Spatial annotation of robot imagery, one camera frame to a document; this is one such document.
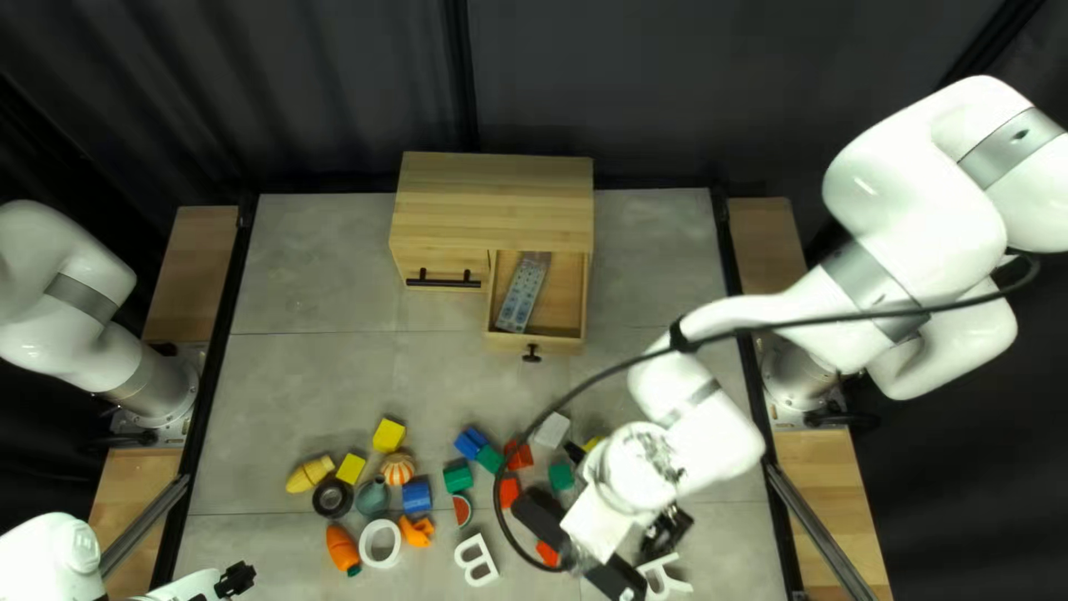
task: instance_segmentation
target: open drawer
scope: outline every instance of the open drawer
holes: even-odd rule
[[[493,326],[521,254],[518,250],[490,252],[489,297],[484,322],[487,347],[493,351],[534,355],[581,354],[586,338],[586,290],[590,282],[590,254],[585,252],[552,253],[549,270],[523,334],[503,332]]]

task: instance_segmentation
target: red block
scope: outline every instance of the red block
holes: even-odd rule
[[[537,541],[537,554],[541,556],[541,563],[550,568],[555,568],[560,565],[560,554],[557,554],[549,543],[545,541]]]
[[[508,457],[512,449],[516,448],[516,442],[511,441],[508,444],[504,445],[504,457]],[[531,446],[523,445],[519,447],[519,453],[512,456],[508,460],[508,470],[519,470],[520,468],[530,468],[534,465],[534,456],[531,455]]]
[[[501,478],[501,509],[511,509],[512,503],[519,499],[519,477],[505,474]]]

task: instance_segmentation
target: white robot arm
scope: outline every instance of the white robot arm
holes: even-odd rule
[[[1068,250],[1068,135],[1005,83],[964,79],[846,146],[828,168],[823,197],[852,235],[849,243],[780,294],[695,310],[674,335],[692,341],[767,326],[796,346],[790,362],[805,364],[797,371],[866,368],[891,398],[913,398],[990,361],[1017,333],[1004,299],[936,315],[924,307],[995,290],[989,274],[1006,247]],[[898,310],[916,314],[773,328]],[[661,336],[647,353],[671,341]],[[691,354],[639,364],[628,384],[649,422],[624,426],[585,458],[588,486],[561,523],[602,563],[633,524],[750,470],[765,448]],[[811,384],[787,383],[776,394],[807,394]]]
[[[136,276],[37,202],[0,206],[0,359],[53,376],[161,427],[192,406],[197,375],[111,321]]]
[[[96,535],[66,513],[38,516],[0,536],[0,565],[9,570],[0,579],[3,601],[108,599]],[[253,576],[255,570],[244,563],[225,573],[209,568],[128,601],[224,601],[251,587]]]

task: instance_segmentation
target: orange toy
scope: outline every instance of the orange toy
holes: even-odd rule
[[[429,535],[434,534],[434,524],[430,523],[429,518],[423,518],[412,524],[407,516],[402,516],[397,520],[397,525],[400,526],[400,534],[404,535],[404,539],[408,541],[408,544],[412,547],[430,547]]]
[[[505,474],[501,478],[501,509],[511,509],[517,499],[519,499],[519,477],[515,474]]]
[[[360,552],[345,528],[336,524],[327,526],[327,551],[330,552],[334,566],[347,572],[349,578],[360,573]]]
[[[560,555],[549,547],[549,543],[544,540],[537,541],[537,554],[541,556],[541,563],[550,568],[555,568],[560,565]]]
[[[415,460],[406,453],[394,453],[382,460],[382,476],[391,487],[403,487],[415,475]]]
[[[329,455],[318,459],[304,462],[289,474],[289,479],[285,483],[285,491],[289,493],[302,493],[310,491],[318,485],[327,474],[333,472],[333,461]]]
[[[508,454],[512,453],[512,449],[514,448],[516,448],[515,441],[511,441],[508,444],[504,445],[504,457],[508,457]],[[521,468],[530,468],[531,465],[534,465],[534,456],[531,454],[530,445],[519,447],[519,453],[512,456],[512,459],[508,461],[508,470],[512,470],[513,472]]]

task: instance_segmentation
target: dark backdrop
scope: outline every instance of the dark backdrop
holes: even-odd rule
[[[583,154],[598,185],[726,177],[791,196],[808,239],[833,155],[961,73],[1000,7],[1028,3],[3,2],[0,200],[48,202],[130,263],[139,290],[121,319],[135,332],[177,206],[388,187],[405,149]],[[1062,122],[1065,12],[1048,3],[990,67]],[[1064,269],[1050,262],[1012,300],[1020,342],[981,375],[904,406],[861,383],[885,418],[858,453],[898,599],[1050,590],[1068,457],[1038,391],[1056,390],[1064,359]],[[85,517],[100,463],[78,447],[99,408],[2,369],[5,520]]]
[[[987,70],[1068,123],[1068,3],[1047,2]],[[896,599],[1065,599],[1068,255],[1009,297],[1020,334],[908,402],[861,382],[882,427],[854,436]]]

